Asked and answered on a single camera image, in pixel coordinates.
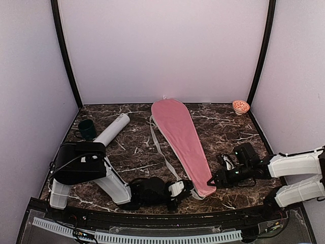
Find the pink racket cover bag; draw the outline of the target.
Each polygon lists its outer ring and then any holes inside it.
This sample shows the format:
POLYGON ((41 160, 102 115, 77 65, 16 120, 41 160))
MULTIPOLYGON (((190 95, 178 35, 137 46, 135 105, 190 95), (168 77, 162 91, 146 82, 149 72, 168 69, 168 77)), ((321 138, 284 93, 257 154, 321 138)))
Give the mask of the pink racket cover bag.
POLYGON ((212 195, 216 187, 207 185, 211 170, 187 107, 176 99, 156 101, 149 122, 157 126, 193 182, 193 197, 203 200, 212 195))

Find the white shuttlecock tube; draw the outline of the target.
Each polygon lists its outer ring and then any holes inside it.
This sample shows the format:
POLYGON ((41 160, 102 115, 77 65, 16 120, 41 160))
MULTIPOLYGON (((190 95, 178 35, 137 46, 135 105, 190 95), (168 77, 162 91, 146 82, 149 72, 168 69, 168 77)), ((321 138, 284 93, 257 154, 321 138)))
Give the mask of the white shuttlecock tube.
POLYGON ((107 147, 110 142, 128 125, 129 122, 129 116, 122 113, 97 136, 94 142, 102 143, 105 147, 107 147))

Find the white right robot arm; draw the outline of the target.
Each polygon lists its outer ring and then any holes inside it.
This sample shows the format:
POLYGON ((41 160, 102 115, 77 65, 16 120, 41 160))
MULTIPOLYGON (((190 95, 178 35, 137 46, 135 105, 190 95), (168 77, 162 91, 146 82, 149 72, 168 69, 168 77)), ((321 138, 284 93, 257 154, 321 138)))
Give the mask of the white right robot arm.
POLYGON ((250 143, 233 149, 238 165, 230 170, 218 170, 207 185, 231 188, 246 179, 272 179, 293 175, 310 175, 300 182, 275 188, 264 199, 259 216, 269 221, 278 214, 279 208, 311 199, 324 200, 324 147, 295 154, 272 154, 259 157, 250 143))

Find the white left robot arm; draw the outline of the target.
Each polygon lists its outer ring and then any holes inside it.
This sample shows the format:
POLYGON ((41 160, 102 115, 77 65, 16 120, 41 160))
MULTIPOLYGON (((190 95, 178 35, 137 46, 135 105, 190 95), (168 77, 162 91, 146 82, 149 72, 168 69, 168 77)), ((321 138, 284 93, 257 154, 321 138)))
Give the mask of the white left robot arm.
POLYGON ((181 180, 164 182, 158 177, 137 178, 126 183, 111 166, 106 148, 99 142, 63 143, 54 166, 49 203, 52 214, 61 222, 72 217, 67 201, 74 185, 92 181, 124 210, 161 204, 174 210, 185 190, 181 180))

